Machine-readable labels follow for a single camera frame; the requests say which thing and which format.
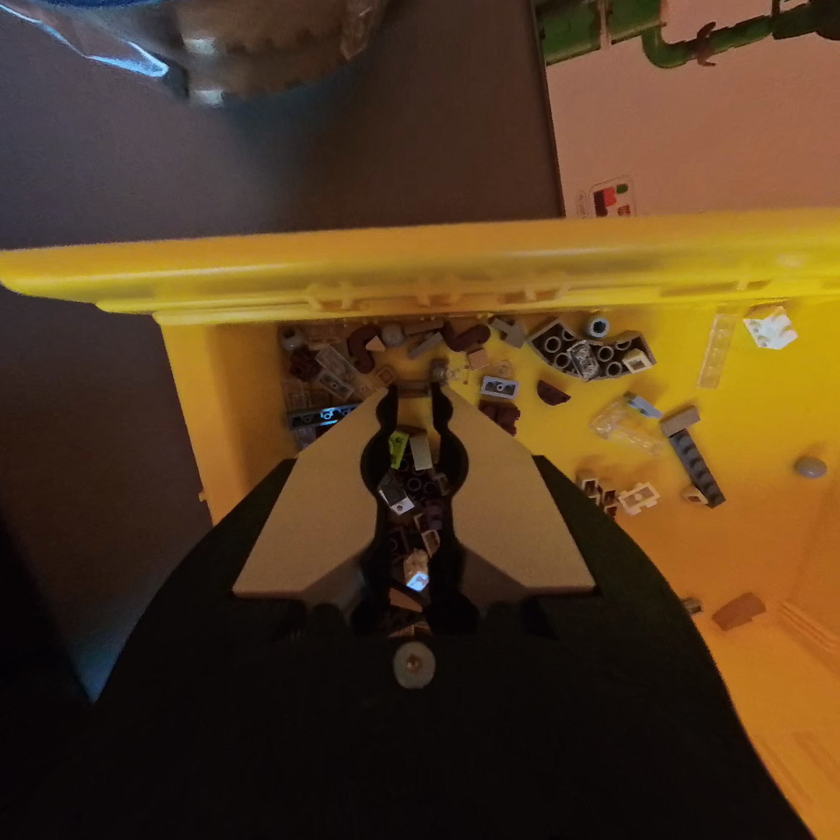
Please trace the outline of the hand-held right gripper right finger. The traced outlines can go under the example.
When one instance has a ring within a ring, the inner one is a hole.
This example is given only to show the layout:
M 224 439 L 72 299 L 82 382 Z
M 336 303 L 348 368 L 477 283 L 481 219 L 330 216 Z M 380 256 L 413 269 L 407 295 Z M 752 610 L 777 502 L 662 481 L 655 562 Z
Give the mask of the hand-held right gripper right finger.
M 474 632 L 497 603 L 591 595 L 595 581 L 530 451 L 451 389 L 431 386 L 449 514 L 429 566 L 429 623 Z

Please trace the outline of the clear zip bag green seal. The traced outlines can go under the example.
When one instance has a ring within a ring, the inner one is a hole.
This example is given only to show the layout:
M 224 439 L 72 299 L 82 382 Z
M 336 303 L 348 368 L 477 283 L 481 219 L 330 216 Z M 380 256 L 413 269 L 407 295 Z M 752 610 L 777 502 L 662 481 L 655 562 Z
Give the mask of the clear zip bag green seal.
M 163 81 L 190 102 L 205 106 L 187 95 L 183 47 L 174 22 L 178 2 L 191 1 L 2 1 L 1 9 L 79 56 Z

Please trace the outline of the pile of toy building bricks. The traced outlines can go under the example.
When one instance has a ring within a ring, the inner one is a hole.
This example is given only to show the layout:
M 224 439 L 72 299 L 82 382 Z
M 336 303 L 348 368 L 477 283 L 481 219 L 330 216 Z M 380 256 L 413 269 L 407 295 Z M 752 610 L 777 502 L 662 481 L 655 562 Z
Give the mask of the pile of toy building bricks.
M 363 453 L 377 524 L 360 560 L 363 590 L 350 613 L 379 633 L 392 607 L 429 623 L 429 566 L 449 514 L 438 467 L 431 386 L 464 397 L 526 446 L 595 581 L 591 595 L 634 597 L 651 573 L 677 607 L 698 603 L 717 633 L 764 613 L 806 617 L 814 564 L 837 561 L 838 420 L 807 339 L 781 301 L 643 317 L 676 351 L 710 329 L 701 383 L 671 388 L 637 330 L 614 332 L 601 311 L 520 320 L 490 315 L 385 318 L 336 330 L 282 324 L 291 378 L 282 385 L 296 458 L 376 390 L 382 431 Z M 399 469 L 388 438 L 411 435 Z

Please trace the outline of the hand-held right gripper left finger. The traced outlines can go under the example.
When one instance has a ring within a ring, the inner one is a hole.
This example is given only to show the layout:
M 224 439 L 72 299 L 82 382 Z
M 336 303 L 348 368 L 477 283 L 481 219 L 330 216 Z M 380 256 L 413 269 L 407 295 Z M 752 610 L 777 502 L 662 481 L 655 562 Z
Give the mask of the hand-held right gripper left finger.
M 380 388 L 296 458 L 233 585 L 240 600 L 331 604 L 348 616 L 361 600 L 361 557 L 373 543 L 377 503 L 363 453 L 382 431 Z

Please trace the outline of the yellow plastic storage bin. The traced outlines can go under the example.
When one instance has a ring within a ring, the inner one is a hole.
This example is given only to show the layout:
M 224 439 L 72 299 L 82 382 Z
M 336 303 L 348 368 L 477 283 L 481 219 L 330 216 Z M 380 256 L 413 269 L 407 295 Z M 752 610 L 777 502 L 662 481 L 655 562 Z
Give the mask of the yellow plastic storage bin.
M 161 326 L 214 529 L 26 838 L 838 838 L 837 209 L 2 251 Z

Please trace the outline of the grey desk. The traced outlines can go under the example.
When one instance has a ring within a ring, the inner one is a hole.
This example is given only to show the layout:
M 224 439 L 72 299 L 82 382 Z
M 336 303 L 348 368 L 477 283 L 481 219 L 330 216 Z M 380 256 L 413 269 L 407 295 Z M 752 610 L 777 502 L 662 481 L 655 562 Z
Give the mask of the grey desk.
M 557 217 L 530 2 L 395 2 L 363 55 L 228 108 L 2 14 L 2 248 Z M 2 289 L 2 518 L 83 696 L 211 528 L 161 331 Z

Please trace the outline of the plant building instruction booklet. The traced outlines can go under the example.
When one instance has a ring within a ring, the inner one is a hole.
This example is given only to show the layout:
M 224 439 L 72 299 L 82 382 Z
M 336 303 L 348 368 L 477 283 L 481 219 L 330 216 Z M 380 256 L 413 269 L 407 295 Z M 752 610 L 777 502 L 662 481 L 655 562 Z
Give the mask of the plant building instruction booklet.
M 838 1 L 538 1 L 566 217 L 838 207 Z

